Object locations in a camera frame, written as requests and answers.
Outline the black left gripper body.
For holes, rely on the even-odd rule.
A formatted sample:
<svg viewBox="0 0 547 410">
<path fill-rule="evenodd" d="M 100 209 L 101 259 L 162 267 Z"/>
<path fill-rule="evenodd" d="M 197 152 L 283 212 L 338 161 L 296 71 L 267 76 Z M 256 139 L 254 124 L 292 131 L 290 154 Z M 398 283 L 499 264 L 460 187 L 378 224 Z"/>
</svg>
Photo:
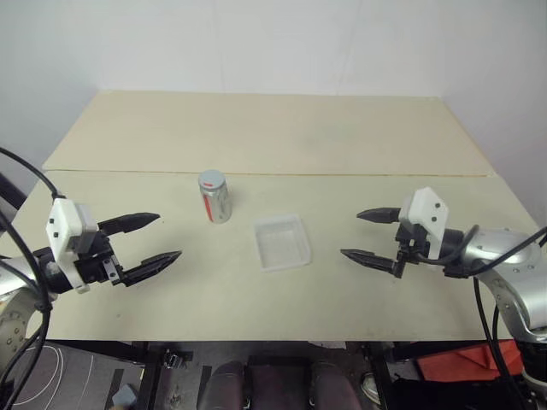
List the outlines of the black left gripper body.
<svg viewBox="0 0 547 410">
<path fill-rule="evenodd" d="M 109 237 L 102 231 L 96 232 L 91 244 L 85 250 L 78 250 L 77 256 L 78 260 L 74 265 L 85 284 L 122 283 L 122 266 Z"/>
</svg>

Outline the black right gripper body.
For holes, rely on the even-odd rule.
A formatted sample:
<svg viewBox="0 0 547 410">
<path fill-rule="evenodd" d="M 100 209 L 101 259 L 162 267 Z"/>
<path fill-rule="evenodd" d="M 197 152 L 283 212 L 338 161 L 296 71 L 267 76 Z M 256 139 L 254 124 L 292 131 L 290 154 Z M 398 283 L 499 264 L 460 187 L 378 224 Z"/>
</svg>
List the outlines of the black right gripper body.
<svg viewBox="0 0 547 410">
<path fill-rule="evenodd" d="M 418 263 L 427 258 L 430 249 L 427 235 L 428 232 L 421 225 L 406 226 L 401 223 L 395 236 L 398 242 L 397 261 Z"/>
</svg>

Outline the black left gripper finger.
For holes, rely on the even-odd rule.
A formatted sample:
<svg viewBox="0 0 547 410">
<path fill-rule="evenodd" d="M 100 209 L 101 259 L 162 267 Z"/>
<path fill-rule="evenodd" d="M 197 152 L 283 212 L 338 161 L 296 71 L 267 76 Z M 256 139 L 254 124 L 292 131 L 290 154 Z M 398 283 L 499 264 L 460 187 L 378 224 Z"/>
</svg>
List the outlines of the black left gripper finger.
<svg viewBox="0 0 547 410">
<path fill-rule="evenodd" d="M 182 252 L 179 250 L 155 255 L 143 260 L 139 266 L 122 273 L 122 283 L 129 287 L 154 277 L 172 265 L 181 255 Z"/>
<path fill-rule="evenodd" d="M 129 233 L 147 226 L 155 220 L 158 220 L 160 217 L 161 215 L 159 214 L 146 212 L 125 214 L 110 220 L 99 222 L 98 228 L 106 236 L 111 236 L 117 233 Z"/>
</svg>

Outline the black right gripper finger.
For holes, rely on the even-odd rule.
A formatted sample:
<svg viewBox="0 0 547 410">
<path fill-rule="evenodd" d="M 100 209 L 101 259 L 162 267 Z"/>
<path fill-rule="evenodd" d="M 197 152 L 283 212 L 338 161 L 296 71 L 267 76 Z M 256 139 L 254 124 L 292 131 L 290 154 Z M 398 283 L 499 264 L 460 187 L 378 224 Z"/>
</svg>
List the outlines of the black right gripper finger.
<svg viewBox="0 0 547 410">
<path fill-rule="evenodd" d="M 373 252 L 361 249 L 341 249 L 340 252 L 351 261 L 363 267 L 387 272 L 395 278 L 401 278 L 403 275 L 404 264 L 400 261 L 377 256 Z"/>
<path fill-rule="evenodd" d="M 392 224 L 399 221 L 400 208 L 371 208 L 356 215 L 360 220 L 377 224 Z"/>
</svg>

